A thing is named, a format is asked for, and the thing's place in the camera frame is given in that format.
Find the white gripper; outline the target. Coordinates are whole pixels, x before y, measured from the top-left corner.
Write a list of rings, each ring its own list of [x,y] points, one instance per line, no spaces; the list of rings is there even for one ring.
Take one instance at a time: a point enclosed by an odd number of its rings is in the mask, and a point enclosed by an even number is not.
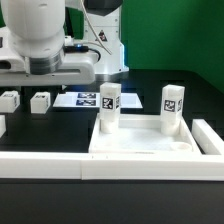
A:
[[[61,50],[49,58],[22,57],[9,45],[9,29],[0,28],[0,87],[90,84],[97,62],[98,54],[91,51]]]

